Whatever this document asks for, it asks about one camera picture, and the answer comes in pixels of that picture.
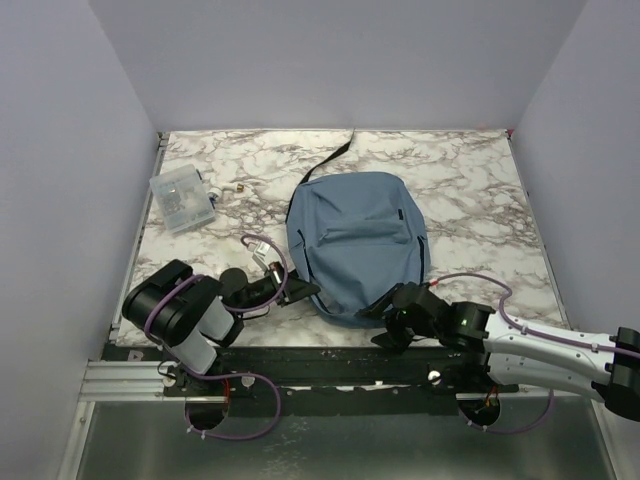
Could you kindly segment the blue student backpack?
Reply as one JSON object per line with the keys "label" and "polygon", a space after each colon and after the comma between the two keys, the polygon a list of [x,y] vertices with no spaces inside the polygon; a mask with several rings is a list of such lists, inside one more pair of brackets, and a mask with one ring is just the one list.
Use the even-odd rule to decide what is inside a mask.
{"label": "blue student backpack", "polygon": [[327,321],[375,328],[361,310],[399,283],[424,281],[431,265],[424,216],[404,181],[385,172],[300,180],[285,219],[298,276]]}

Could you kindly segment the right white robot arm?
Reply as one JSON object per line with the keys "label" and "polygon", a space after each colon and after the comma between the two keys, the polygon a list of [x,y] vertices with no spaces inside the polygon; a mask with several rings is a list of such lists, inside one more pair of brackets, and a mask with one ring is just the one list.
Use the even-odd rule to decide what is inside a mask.
{"label": "right white robot arm", "polygon": [[359,316],[381,320],[373,343],[402,352],[415,337],[434,338],[467,354],[460,379],[469,390],[531,385],[601,402],[627,420],[639,418],[639,333],[585,333],[510,317],[471,301],[448,303],[429,283],[397,284]]}

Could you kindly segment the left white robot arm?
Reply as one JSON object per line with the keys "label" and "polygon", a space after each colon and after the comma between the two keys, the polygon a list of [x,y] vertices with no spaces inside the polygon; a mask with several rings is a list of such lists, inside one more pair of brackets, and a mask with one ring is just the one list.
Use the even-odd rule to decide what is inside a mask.
{"label": "left white robot arm", "polygon": [[215,347],[227,347],[244,327],[243,315],[275,303],[289,305],[320,292],[320,287],[271,263],[264,276],[249,281],[239,268],[218,279],[197,275],[173,260],[125,298],[122,316],[182,364],[187,382],[201,395],[214,393],[222,380]]}

